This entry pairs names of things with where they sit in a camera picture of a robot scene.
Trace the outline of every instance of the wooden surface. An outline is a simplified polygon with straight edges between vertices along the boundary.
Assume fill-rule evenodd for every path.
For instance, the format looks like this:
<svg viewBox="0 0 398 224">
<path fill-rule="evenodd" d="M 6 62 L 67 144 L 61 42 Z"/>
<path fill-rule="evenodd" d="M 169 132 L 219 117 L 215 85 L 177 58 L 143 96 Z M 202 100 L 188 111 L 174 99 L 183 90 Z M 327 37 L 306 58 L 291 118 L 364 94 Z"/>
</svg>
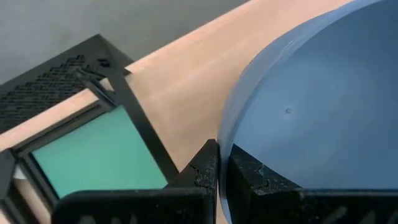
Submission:
<svg viewBox="0 0 398 224">
<path fill-rule="evenodd" d="M 348 1 L 251 0 L 128 66 L 133 74 L 127 81 L 177 168 L 182 170 L 206 139 L 216 138 L 225 99 L 260 50 Z M 102 83 L 109 87 L 107 80 Z M 82 91 L 0 135 L 0 150 L 94 101 Z M 220 211 L 218 223 L 225 223 Z"/>
</svg>

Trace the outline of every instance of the black frame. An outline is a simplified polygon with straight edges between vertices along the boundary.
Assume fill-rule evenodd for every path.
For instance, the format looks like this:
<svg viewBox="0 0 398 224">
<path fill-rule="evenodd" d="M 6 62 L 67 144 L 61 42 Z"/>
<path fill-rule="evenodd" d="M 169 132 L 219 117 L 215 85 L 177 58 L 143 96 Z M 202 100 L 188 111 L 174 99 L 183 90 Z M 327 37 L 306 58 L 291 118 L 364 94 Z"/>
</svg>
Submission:
<svg viewBox="0 0 398 224">
<path fill-rule="evenodd" d="M 13 182 L 16 164 L 10 149 L 0 152 L 0 209 L 11 224 L 39 224 Z"/>
<path fill-rule="evenodd" d="M 43 201 L 50 212 L 54 210 L 60 198 L 31 153 L 109 111 L 109 102 L 105 102 L 99 94 L 107 95 L 119 105 L 124 106 L 133 125 L 141 135 L 142 140 L 145 142 L 167 182 L 170 182 L 178 175 L 175 164 L 165 150 L 161 140 L 147 119 L 144 110 L 141 108 L 138 99 L 134 96 L 124 78 L 125 75 L 129 74 L 129 71 L 125 70 L 124 67 L 132 63 L 132 60 L 102 36 L 95 35 L 48 62 L 39 65 L 38 67 L 40 68 L 34 68 L 29 72 L 43 70 L 43 67 L 57 64 L 69 55 L 76 54 L 76 52 L 80 52 L 81 50 L 85 51 L 86 55 L 92 57 L 90 60 L 94 63 L 94 66 L 79 71 L 105 76 L 108 78 L 114 92 L 104 92 L 104 89 L 98 86 L 98 82 L 87 79 L 82 80 L 78 75 L 85 86 L 98 96 L 99 100 L 13 147 L 19 158 L 19 164 L 23 173 L 25 173 L 41 201 Z"/>
</svg>

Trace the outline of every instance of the black clamp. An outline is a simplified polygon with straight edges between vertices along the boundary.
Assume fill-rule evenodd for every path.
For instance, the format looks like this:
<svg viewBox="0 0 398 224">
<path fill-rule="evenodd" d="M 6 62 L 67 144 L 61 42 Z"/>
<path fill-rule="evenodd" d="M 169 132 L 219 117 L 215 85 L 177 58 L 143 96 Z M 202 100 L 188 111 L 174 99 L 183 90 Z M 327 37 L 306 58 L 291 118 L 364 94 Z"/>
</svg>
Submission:
<svg viewBox="0 0 398 224">
<path fill-rule="evenodd" d="M 236 145 L 226 180 L 233 224 L 398 223 L 397 190 L 303 189 Z"/>
<path fill-rule="evenodd" d="M 81 67 L 73 67 L 72 72 L 99 99 L 99 103 L 106 111 L 110 112 L 119 105 L 116 101 L 116 95 L 114 92 L 105 89 L 101 83 L 94 78 L 104 77 L 104 75 Z"/>
</svg>

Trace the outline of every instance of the black bracket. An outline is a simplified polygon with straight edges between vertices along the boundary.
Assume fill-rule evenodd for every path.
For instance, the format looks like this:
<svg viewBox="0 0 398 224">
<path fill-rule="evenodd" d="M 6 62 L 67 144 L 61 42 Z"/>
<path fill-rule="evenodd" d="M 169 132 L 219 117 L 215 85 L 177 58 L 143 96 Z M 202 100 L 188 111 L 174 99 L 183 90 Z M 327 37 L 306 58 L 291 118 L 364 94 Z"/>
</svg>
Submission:
<svg viewBox="0 0 398 224">
<path fill-rule="evenodd" d="M 99 99 L 100 105 L 103 106 L 106 111 L 112 111 L 119 105 L 116 101 L 115 93 L 106 90 L 97 79 L 93 78 L 104 77 L 104 75 L 82 67 L 73 67 L 72 72 Z"/>
<path fill-rule="evenodd" d="M 81 191 L 59 201 L 53 224 L 214 224 L 218 144 L 212 139 L 164 189 Z"/>
</svg>

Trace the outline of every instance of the gray background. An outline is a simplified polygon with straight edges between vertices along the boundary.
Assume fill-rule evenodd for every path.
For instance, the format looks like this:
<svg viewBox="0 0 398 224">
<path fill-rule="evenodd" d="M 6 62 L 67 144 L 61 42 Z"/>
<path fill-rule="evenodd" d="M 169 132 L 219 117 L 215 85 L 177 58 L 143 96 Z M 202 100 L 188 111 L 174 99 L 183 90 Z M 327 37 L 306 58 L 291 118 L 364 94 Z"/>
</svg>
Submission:
<svg viewBox="0 0 398 224">
<path fill-rule="evenodd" d="M 245 0 L 0 0 L 0 84 L 95 34 L 137 60 Z"/>
</svg>

